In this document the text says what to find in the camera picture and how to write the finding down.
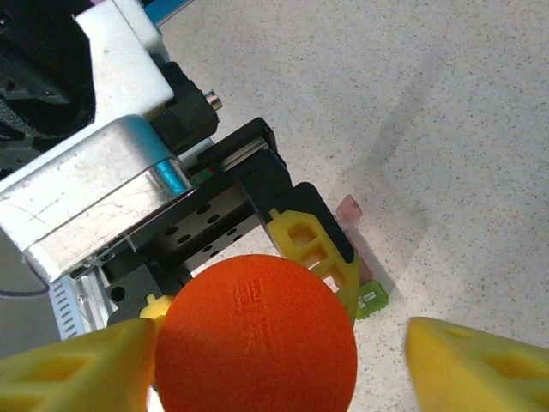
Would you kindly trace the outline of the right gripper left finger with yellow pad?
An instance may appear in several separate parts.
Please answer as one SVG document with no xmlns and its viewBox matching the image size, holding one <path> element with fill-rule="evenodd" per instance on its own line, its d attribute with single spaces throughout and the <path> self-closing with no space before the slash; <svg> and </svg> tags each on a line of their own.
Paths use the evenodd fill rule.
<svg viewBox="0 0 549 412">
<path fill-rule="evenodd" d="M 2 411 L 145 411 L 157 326 L 139 318 L 1 360 Z"/>
</svg>

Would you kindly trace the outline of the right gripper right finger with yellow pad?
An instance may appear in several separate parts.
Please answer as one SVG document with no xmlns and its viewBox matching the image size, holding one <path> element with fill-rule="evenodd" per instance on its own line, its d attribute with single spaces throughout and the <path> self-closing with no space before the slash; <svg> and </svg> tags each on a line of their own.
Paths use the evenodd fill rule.
<svg viewBox="0 0 549 412">
<path fill-rule="evenodd" d="M 548 350 L 411 318 L 405 358 L 420 411 L 547 411 Z"/>
</svg>

